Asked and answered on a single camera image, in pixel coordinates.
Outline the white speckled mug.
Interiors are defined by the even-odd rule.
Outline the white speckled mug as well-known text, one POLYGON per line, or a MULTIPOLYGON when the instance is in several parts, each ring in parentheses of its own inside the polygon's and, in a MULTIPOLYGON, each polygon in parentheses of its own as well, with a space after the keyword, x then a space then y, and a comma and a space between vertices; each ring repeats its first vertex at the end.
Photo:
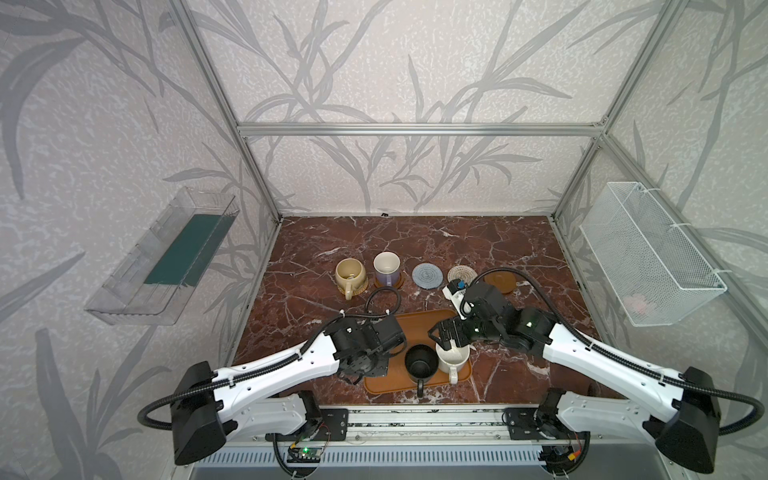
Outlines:
POLYGON ((460 371, 469 361, 470 347, 459 346, 455 340, 451 339, 448 342, 447 349, 443 348, 440 343, 437 343, 435 351, 438 356, 439 370, 448 375, 451 385, 456 385, 459 382, 460 371))

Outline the brown wooden saucer coaster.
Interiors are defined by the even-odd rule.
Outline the brown wooden saucer coaster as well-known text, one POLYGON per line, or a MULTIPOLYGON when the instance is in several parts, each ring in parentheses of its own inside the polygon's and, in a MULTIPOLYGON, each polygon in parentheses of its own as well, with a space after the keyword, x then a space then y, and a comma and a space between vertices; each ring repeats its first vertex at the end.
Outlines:
POLYGON ((374 273, 374 289, 396 289, 399 290, 404 284, 405 280, 403 274, 400 272, 394 272, 391 274, 382 274, 380 272, 374 273))

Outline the black ceramic mug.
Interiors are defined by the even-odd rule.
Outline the black ceramic mug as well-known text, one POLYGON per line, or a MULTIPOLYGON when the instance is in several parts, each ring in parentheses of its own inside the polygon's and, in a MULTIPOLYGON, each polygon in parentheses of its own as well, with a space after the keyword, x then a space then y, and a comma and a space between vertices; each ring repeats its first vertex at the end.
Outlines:
POLYGON ((426 384, 439 369, 436 351, 425 344, 414 345, 406 352, 404 365, 409 378, 416 385, 417 397, 422 398, 426 384))

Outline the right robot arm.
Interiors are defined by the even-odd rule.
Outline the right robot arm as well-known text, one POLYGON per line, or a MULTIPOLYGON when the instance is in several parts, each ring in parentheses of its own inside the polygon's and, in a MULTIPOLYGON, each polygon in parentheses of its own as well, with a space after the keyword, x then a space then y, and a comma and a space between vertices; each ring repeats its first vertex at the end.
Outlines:
POLYGON ((457 313, 428 335, 445 350, 498 343, 589 377, 619 393, 598 398, 552 388, 534 415, 547 438, 607 434, 653 444, 677 465, 710 474, 720 437, 757 423, 765 413, 753 397, 714 387, 706 372, 645 362, 569 324, 550 299, 546 309, 517 308, 483 281, 448 283, 443 294, 457 313))

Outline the grey woven coaster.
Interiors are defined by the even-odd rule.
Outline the grey woven coaster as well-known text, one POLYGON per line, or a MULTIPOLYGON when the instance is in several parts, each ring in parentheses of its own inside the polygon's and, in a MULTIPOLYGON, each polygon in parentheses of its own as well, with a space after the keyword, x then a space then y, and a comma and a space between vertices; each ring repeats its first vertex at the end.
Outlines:
POLYGON ((418 264, 412 271, 413 282, 421 289, 433 290, 443 284, 444 275, 442 270, 432 263, 418 264))

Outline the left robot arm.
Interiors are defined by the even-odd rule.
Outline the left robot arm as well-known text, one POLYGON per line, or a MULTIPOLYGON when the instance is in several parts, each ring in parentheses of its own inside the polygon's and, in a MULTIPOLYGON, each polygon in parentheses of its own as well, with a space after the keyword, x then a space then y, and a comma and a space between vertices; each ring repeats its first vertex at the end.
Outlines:
POLYGON ((172 434, 174 463, 193 464, 243 436, 291 436, 316 431, 321 412, 313 395, 284 391, 317 378, 352 383, 383 377, 406 336, 392 314, 340 314, 306 341, 250 363, 187 369, 175 392, 137 414, 140 425, 172 434))

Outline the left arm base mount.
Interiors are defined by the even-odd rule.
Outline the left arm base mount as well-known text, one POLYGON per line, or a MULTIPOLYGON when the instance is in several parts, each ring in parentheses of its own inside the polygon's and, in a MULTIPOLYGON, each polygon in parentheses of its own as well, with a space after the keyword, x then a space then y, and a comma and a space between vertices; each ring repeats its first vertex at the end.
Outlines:
POLYGON ((344 441, 347 436, 350 411, 346 408, 325 408, 310 411, 305 423, 291 434, 266 434, 265 440, 285 441, 344 441))

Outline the cream woven coaster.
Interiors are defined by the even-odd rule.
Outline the cream woven coaster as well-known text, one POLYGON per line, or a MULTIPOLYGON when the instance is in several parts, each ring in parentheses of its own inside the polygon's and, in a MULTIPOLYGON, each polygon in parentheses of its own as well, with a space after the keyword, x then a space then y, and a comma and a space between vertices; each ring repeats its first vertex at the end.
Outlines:
POLYGON ((478 273, 467 265, 456 265, 452 267, 447 274, 449 282, 458 280, 465 284, 471 284, 478 276, 478 273))

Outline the purple ceramic mug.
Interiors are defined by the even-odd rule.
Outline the purple ceramic mug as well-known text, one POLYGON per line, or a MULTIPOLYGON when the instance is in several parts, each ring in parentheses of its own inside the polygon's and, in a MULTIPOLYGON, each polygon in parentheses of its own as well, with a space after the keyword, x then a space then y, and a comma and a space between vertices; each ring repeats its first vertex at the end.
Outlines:
POLYGON ((373 260, 373 267, 376 288, 399 288, 402 285, 401 259, 397 254, 389 251, 379 253, 373 260))

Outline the beige ceramic mug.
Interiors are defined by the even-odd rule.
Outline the beige ceramic mug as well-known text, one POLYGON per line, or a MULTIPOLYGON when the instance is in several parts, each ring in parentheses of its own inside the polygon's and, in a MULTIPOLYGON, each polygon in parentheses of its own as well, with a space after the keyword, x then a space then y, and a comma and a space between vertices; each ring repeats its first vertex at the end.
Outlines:
POLYGON ((367 270, 364 264, 354 258, 346 258, 340 261, 335 268, 335 283, 345 286, 346 300, 351 300, 352 290, 358 286, 367 276, 367 270))

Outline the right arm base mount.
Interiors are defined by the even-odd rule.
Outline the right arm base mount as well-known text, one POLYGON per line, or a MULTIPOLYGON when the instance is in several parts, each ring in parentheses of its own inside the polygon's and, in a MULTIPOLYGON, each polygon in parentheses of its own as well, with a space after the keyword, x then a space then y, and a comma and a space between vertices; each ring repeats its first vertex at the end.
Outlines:
POLYGON ((502 422, 511 440, 586 441, 589 432, 576 432, 562 423, 554 413, 540 413, 537 407, 509 407, 502 412, 502 422))

